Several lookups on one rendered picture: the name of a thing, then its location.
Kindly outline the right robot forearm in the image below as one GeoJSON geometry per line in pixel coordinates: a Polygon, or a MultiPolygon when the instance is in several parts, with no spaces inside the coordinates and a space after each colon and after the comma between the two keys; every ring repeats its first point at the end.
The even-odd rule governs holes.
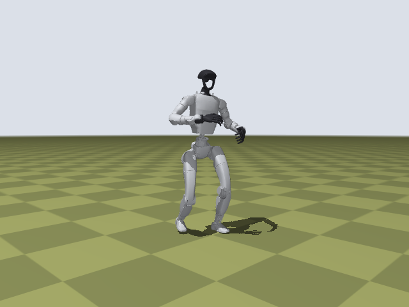
{"type": "Polygon", "coordinates": [[[194,121],[201,119],[201,115],[196,114],[194,116],[183,116],[183,115],[173,113],[169,116],[169,119],[177,122],[178,125],[194,125],[194,124],[200,124],[200,123],[195,123],[194,121]]]}

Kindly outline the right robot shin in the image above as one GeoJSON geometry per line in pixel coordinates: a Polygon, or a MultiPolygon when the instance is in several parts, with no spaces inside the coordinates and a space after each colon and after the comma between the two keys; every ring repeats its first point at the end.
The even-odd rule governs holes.
{"type": "Polygon", "coordinates": [[[187,217],[190,214],[190,211],[192,210],[192,205],[187,205],[187,206],[186,205],[187,205],[187,200],[184,194],[183,199],[181,200],[181,203],[180,203],[180,213],[178,215],[178,221],[184,220],[185,217],[187,217]]]}

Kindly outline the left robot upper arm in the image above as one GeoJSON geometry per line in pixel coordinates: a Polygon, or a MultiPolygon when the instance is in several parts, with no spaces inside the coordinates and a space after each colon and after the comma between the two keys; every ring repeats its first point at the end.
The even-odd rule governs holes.
{"type": "Polygon", "coordinates": [[[229,129],[231,123],[233,123],[232,119],[229,117],[229,112],[227,109],[227,104],[225,100],[219,99],[219,113],[224,120],[224,127],[229,129]]]}

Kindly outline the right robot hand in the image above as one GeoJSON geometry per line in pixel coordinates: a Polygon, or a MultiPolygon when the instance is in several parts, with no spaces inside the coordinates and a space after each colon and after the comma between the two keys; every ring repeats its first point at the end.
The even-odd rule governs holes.
{"type": "Polygon", "coordinates": [[[203,123],[203,122],[214,122],[214,123],[218,123],[220,126],[223,122],[223,119],[221,117],[221,115],[212,113],[212,114],[207,114],[206,116],[203,116],[201,114],[201,119],[195,120],[195,123],[203,123]]]}

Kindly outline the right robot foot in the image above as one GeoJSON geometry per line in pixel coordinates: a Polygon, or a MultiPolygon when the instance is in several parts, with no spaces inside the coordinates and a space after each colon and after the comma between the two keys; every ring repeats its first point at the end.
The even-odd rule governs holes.
{"type": "Polygon", "coordinates": [[[184,223],[183,220],[178,221],[178,218],[176,218],[175,224],[176,224],[176,228],[178,229],[178,231],[180,231],[180,232],[186,232],[187,231],[187,227],[185,226],[185,223],[184,223]]]}

